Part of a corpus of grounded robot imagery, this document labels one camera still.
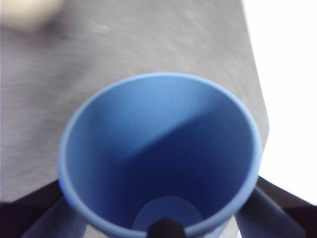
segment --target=blurry beige object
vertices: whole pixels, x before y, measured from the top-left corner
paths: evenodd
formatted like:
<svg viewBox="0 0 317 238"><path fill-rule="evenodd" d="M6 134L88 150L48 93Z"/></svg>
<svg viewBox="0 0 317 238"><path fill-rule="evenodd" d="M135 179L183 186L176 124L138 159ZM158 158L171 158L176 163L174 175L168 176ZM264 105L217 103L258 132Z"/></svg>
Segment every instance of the blurry beige object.
<svg viewBox="0 0 317 238"><path fill-rule="evenodd" d="M56 16L63 4L64 0L1 0L1 25L36 31Z"/></svg>

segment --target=circular base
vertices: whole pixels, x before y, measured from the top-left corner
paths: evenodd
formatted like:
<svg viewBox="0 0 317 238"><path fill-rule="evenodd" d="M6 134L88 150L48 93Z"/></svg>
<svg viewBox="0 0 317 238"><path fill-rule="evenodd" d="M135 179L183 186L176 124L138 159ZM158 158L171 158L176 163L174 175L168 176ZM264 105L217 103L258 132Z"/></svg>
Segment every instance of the circular base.
<svg viewBox="0 0 317 238"><path fill-rule="evenodd" d="M177 221L184 227L203 220L191 203L179 197L165 196L147 203L136 216L132 229L146 231L151 224L165 217Z"/></svg>

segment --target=blue plastic cup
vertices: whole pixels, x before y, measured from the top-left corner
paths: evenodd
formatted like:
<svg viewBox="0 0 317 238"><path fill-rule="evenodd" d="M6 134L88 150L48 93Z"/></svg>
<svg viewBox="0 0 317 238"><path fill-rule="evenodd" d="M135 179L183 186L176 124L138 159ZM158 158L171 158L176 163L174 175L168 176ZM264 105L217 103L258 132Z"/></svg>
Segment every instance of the blue plastic cup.
<svg viewBox="0 0 317 238"><path fill-rule="evenodd" d="M217 237L246 202L262 145L246 107L192 75L150 73L108 86L75 113L58 174L69 204L114 238L145 238L170 217Z"/></svg>

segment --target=white wall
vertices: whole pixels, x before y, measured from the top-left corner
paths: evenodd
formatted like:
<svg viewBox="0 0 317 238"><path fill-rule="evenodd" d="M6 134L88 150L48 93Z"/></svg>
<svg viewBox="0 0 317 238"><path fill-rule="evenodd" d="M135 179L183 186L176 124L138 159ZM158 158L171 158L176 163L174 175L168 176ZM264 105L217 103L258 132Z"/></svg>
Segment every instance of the white wall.
<svg viewBox="0 0 317 238"><path fill-rule="evenodd" d="M270 124L260 175L317 204L317 1L243 4Z"/></svg>

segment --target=cup rim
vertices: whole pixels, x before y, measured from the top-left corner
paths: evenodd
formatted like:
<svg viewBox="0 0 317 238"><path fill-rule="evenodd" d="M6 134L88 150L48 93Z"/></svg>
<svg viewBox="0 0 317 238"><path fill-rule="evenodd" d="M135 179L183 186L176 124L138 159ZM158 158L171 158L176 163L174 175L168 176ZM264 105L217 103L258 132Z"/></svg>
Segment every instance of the cup rim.
<svg viewBox="0 0 317 238"><path fill-rule="evenodd" d="M243 204L247 201L249 196L251 195L258 178L258 172L260 168L261 156L262 156L262 143L260 134L257 128L257 125L251 116L250 112L246 108L246 106L231 92L222 86L190 74L177 73L177 72L154 72L154 73L145 73L132 77L125 78L118 82L112 83L109 86L103 88L99 92L93 94L89 99L87 99L75 112L70 121L68 122L63 135L61 137L61 142L59 146L58 152L58 160L57 160L57 173L58 180L61 187L61 190L70 204L71 207L74 208L76 212L78 212L87 222L89 222L93 227L99 229L105 234L116 237L116 238L146 238L146 232L144 231L136 231L128 228L121 227L119 225L113 224L102 217L98 216L95 212L93 212L85 203L81 200L80 196L77 194L74 189L69 174L66 169L66 148L70 133L76 124L80 115L85 111L85 109L100 95L105 92L111 90L114 87L120 86L122 84L151 77L182 77L187 80L193 80L200 83L205 84L206 86L212 87L222 93L224 96L228 97L242 112L244 115L252 136L252 141L254 143L254 149L252 154L251 165L249 167L248 173L246 175L246 179L243 184L239 188L238 192L232 197L232 199L218 212L208 217L207 219L188 226L185 228L186 237L196 237L208 232L211 232L213 229L218 227L221 223L228 220L232 214L235 214Z"/></svg>

